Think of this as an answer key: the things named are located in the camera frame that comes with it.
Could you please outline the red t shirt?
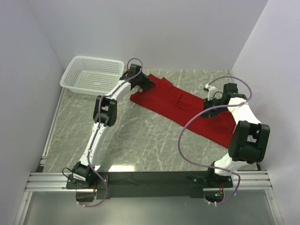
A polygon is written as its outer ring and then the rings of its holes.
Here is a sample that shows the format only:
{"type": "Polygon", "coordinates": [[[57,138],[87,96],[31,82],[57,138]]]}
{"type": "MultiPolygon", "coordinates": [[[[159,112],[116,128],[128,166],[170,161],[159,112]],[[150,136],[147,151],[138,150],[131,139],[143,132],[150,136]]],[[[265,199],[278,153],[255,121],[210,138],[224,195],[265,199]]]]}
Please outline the red t shirt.
{"type": "MultiPolygon", "coordinates": [[[[185,126],[195,115],[203,111],[203,99],[175,87],[165,78],[149,75],[155,86],[137,91],[130,100],[166,118],[185,126]]],[[[235,129],[235,120],[229,111],[213,118],[198,117],[188,129],[198,135],[228,148],[235,129]]]]}

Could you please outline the white plastic basket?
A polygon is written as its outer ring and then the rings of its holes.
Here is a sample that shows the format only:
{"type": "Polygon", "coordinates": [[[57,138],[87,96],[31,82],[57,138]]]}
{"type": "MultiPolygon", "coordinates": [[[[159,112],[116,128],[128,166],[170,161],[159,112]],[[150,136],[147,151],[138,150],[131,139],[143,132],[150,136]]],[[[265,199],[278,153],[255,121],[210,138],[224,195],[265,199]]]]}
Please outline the white plastic basket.
{"type": "Polygon", "coordinates": [[[76,56],[67,66],[60,86],[74,93],[105,95],[117,86],[124,66],[119,60],[76,56]]]}

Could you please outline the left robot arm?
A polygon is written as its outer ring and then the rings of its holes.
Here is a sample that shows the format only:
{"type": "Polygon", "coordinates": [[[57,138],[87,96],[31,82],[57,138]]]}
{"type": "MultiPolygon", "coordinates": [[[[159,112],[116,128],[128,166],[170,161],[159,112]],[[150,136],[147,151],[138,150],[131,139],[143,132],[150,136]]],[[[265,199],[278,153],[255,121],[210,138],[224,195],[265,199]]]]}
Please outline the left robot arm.
{"type": "Polygon", "coordinates": [[[154,85],[155,83],[143,73],[142,65],[131,64],[127,65],[127,70],[110,92],[97,97],[93,114],[92,133],[85,151],[70,170],[72,173],[67,180],[68,189],[71,189],[73,186],[90,188],[97,185],[95,158],[100,151],[106,134],[116,122],[118,103],[134,87],[138,86],[147,90],[154,85]]]}

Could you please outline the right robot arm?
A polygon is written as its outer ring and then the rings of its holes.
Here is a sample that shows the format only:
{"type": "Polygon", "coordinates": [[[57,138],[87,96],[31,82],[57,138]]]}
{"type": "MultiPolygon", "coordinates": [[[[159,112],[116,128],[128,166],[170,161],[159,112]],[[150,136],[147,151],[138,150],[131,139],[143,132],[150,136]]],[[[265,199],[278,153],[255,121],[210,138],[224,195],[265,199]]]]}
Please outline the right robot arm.
{"type": "Polygon", "coordinates": [[[206,111],[202,117],[215,119],[229,113],[234,120],[228,153],[214,161],[211,164],[213,168],[209,168],[206,175],[206,183],[216,187],[222,182],[228,182],[231,171],[264,159],[270,127],[255,117],[248,105],[248,98],[238,92],[237,84],[225,84],[221,98],[216,98],[217,88],[210,84],[206,84],[204,90],[208,92],[208,97],[204,99],[204,109],[212,110],[206,111]]]}

